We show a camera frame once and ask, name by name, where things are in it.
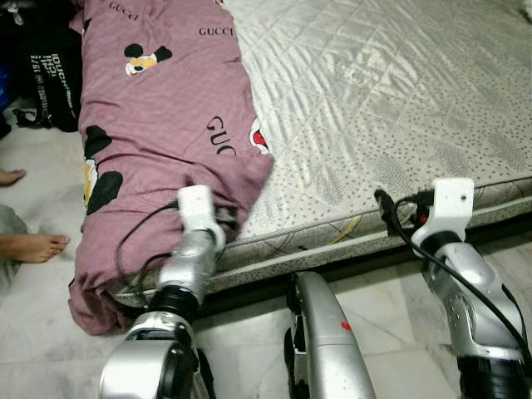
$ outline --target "mattress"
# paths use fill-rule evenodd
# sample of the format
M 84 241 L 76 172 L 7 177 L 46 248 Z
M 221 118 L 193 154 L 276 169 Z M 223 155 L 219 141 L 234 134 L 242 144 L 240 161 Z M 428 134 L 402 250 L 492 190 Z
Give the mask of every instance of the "mattress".
M 224 5 L 276 164 L 211 292 L 400 245 L 377 187 L 399 198 L 467 176 L 470 226 L 532 211 L 532 30 L 519 1 Z

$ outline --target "white tile floor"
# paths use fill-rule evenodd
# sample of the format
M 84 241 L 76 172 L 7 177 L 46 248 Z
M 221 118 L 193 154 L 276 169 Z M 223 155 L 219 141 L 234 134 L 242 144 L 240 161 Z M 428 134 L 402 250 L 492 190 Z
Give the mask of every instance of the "white tile floor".
M 532 234 L 487 244 L 530 325 Z M 403 264 L 332 283 L 380 399 L 458 397 L 446 318 L 418 272 Z M 71 320 L 72 262 L 24 265 L 0 306 L 2 397 L 96 398 L 101 368 L 121 337 L 89 337 Z M 284 298 L 195 324 L 219 399 L 288 399 Z

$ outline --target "bed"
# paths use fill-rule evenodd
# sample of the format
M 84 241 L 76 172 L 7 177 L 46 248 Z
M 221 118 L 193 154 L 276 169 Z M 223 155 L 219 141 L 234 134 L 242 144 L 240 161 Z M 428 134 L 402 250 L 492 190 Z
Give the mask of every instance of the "bed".
M 471 177 L 471 227 L 532 210 L 532 31 L 519 2 L 224 6 L 276 161 L 211 293 L 400 245 L 377 212 L 379 186 L 398 198 Z M 122 284 L 108 292 L 140 306 Z

